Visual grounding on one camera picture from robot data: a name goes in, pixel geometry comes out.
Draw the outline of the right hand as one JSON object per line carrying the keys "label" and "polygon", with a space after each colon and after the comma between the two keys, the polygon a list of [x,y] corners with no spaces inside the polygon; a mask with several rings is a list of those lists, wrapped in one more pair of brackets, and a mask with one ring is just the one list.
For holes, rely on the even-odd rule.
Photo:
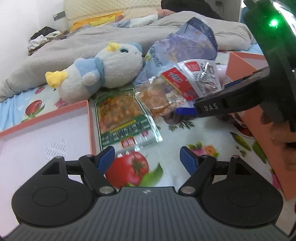
{"label": "right hand", "polygon": [[269,136],[272,142],[280,147],[285,168],[288,171],[295,171],[296,151],[287,146],[288,143],[295,143],[295,132],[290,130],[289,122],[273,123],[265,112],[261,114],[260,121],[262,125],[272,124],[268,129]]}

